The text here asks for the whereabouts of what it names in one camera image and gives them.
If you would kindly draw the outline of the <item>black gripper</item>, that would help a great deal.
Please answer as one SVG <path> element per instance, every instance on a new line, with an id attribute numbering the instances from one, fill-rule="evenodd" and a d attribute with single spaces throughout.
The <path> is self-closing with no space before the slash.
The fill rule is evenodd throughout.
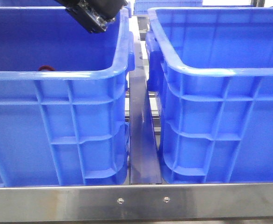
<path id="1" fill-rule="evenodd" d="M 59 4 L 89 33 L 104 33 L 126 0 L 58 0 Z"/>

